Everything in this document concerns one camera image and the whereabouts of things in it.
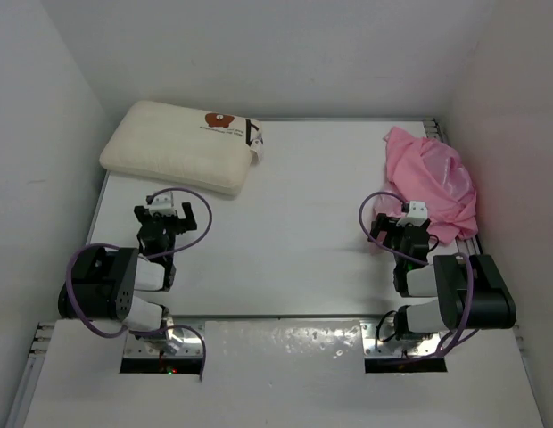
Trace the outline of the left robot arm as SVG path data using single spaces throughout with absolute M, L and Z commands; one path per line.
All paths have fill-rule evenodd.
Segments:
M 71 289 L 89 321 L 111 320 L 134 330 L 161 327 L 163 308 L 135 296 L 135 291 L 167 292 L 174 284 L 176 238 L 197 229 L 192 204 L 181 204 L 178 215 L 168 196 L 138 205 L 134 214 L 140 224 L 137 247 L 117 250 L 102 246 L 82 251 L 71 268 Z

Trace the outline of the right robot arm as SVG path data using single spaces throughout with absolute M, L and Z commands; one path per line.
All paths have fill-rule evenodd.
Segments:
M 393 334 L 388 338 L 411 340 L 455 331 L 464 315 L 467 330 L 512 328 L 516 304 L 493 258 L 435 255 L 428 260 L 431 236 L 427 225 L 401 226 L 397 218 L 384 214 L 371 223 L 371 237 L 395 252 L 395 291 L 405 298 L 430 299 L 391 312 Z

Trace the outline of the cream pillow with bear print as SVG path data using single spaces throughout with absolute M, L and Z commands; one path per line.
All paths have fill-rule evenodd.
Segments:
M 99 161 L 111 172 L 236 196 L 263 152 L 262 123 L 256 119 L 139 101 Z

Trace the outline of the pink pillowcase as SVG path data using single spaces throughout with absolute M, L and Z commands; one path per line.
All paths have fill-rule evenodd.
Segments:
M 434 138 L 416 137 L 394 127 L 386 142 L 383 190 L 426 204 L 428 231 L 444 244 L 478 232 L 476 190 L 456 150 Z

